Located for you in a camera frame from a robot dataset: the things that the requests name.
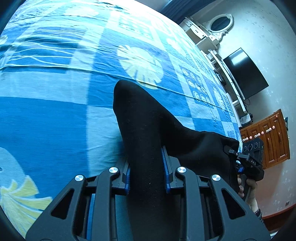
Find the wooden cabinet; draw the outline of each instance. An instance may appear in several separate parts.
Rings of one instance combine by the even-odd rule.
[[[249,138],[249,134],[247,130],[241,131],[240,133],[241,133],[242,140]]]
[[[290,159],[290,148],[283,114],[279,109],[271,116],[240,130],[243,141],[259,136],[264,142],[263,168]]]
[[[273,132],[270,131],[271,124],[270,120],[267,119],[258,124],[260,132],[263,131],[263,134],[260,135],[260,138],[264,142],[264,161],[266,167],[273,166],[277,163],[276,157],[276,146],[274,142]]]

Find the ornate white frame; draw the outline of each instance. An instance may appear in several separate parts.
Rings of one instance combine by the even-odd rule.
[[[213,22],[215,22],[217,19],[221,18],[221,17],[227,17],[228,19],[230,19],[230,23],[223,29],[219,30],[219,31],[213,31],[211,30],[211,26],[213,24]],[[202,24],[210,33],[212,33],[216,39],[218,41],[220,41],[222,39],[222,36],[227,33],[228,29],[231,28],[231,26],[233,25],[233,16],[232,14],[228,14],[228,13],[225,13],[225,14],[220,14],[220,15],[217,15],[216,17],[212,18],[210,21],[208,22],[205,22]]]

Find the white wall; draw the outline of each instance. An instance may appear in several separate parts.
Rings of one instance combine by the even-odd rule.
[[[291,159],[265,170],[257,200],[264,216],[296,203],[296,35],[270,0],[218,0],[193,15],[200,23],[230,13],[234,25],[218,49],[222,58],[239,48],[260,69],[269,87],[250,98],[248,110],[259,121],[279,108],[289,118]]]

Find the black tv screen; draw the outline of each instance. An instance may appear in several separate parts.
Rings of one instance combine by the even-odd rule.
[[[245,99],[268,87],[268,83],[260,70],[241,48],[225,58],[224,62],[235,78]]]

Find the circular lens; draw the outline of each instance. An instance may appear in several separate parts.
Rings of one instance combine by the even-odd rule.
[[[253,145],[252,144],[249,144],[248,145],[248,151],[252,150],[252,148],[253,148]]]

